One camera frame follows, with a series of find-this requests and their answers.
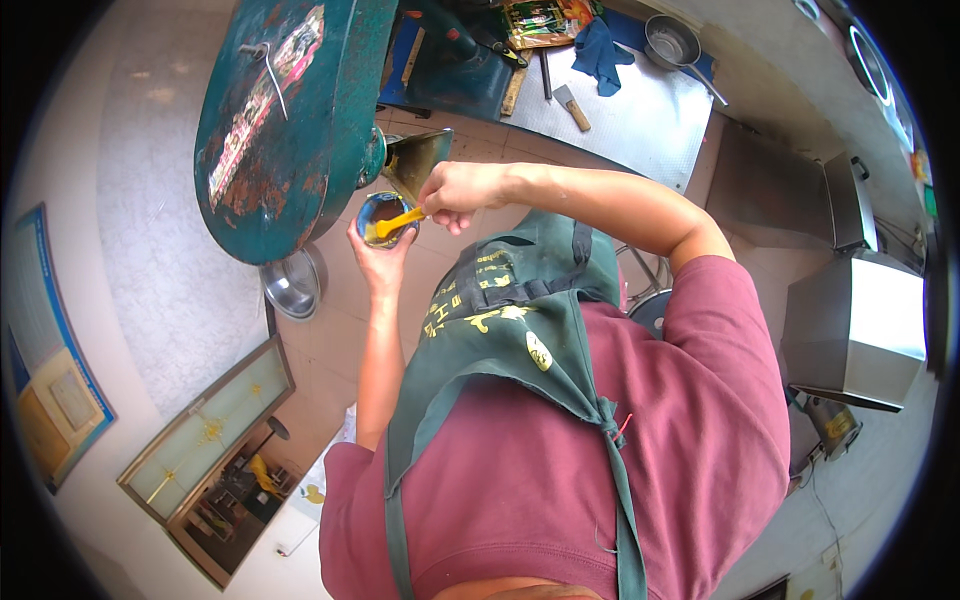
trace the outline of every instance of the poster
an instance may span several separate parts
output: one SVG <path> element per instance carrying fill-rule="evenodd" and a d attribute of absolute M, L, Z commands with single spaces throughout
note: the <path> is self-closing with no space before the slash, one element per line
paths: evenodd
<path fill-rule="evenodd" d="M 17 222 L 11 255 L 5 258 L 14 413 L 44 485 L 57 493 L 70 469 L 116 417 L 90 374 L 63 310 L 43 204 Z"/>

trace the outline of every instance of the red string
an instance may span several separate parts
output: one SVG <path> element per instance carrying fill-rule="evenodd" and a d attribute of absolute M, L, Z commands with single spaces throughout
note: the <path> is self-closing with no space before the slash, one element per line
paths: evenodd
<path fill-rule="evenodd" d="M 630 413 L 629 415 L 627 415 L 627 418 L 623 420 L 623 424 L 620 425 L 620 430 L 616 432 L 615 436 L 613 436 L 614 442 L 616 442 L 617 438 L 623 435 L 623 430 L 627 428 L 627 423 L 630 422 L 630 419 L 633 415 L 634 415 L 633 413 Z"/>

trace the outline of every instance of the metal stool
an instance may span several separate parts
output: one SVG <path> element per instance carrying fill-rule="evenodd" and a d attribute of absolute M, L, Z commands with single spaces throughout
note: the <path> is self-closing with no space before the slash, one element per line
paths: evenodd
<path fill-rule="evenodd" d="M 630 300 L 634 300 L 635 303 L 629 309 L 627 309 L 627 317 L 630 318 L 634 323 L 643 325 L 647 331 L 650 332 L 658 340 L 663 339 L 663 315 L 666 312 L 667 301 L 670 300 L 670 294 L 673 292 L 672 287 L 663 287 L 660 284 L 660 270 L 666 269 L 669 274 L 670 264 L 667 262 L 667 259 L 660 256 L 660 260 L 657 264 L 657 273 L 654 274 L 650 271 L 650 267 L 647 266 L 647 262 L 643 260 L 643 257 L 640 256 L 639 252 L 631 246 L 624 246 L 617 249 L 616 254 L 619 256 L 622 252 L 629 250 L 630 253 L 636 259 L 636 262 L 640 264 L 640 268 L 643 269 L 643 273 L 647 275 L 647 278 L 650 280 L 650 285 L 648 285 L 642 292 L 634 296 L 630 296 Z M 670 276 L 668 281 L 672 283 L 673 277 Z"/>

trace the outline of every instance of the green machine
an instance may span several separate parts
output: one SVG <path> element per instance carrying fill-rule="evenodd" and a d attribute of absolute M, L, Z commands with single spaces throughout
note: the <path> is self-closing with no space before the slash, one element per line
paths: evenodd
<path fill-rule="evenodd" d="M 446 158 L 449 130 L 388 146 L 373 122 L 395 15 L 396 0 L 239 0 L 194 149 L 200 211 L 228 254 L 282 260 L 381 169 L 409 194 Z"/>

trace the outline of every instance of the maroon t-shirt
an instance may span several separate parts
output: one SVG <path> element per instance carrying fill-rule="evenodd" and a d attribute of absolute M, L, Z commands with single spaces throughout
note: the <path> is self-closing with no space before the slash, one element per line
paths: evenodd
<path fill-rule="evenodd" d="M 633 417 L 630 475 L 650 597 L 706 598 L 787 489 L 789 426 L 754 284 L 701 256 L 677 274 L 654 340 L 583 302 L 597 394 Z M 497 378 L 471 381 L 403 479 L 411 577 L 430 599 L 467 581 L 539 577 L 616 598 L 615 489 L 604 434 Z M 397 598 L 387 555 L 383 443 L 326 455 L 321 571 L 339 599 Z"/>

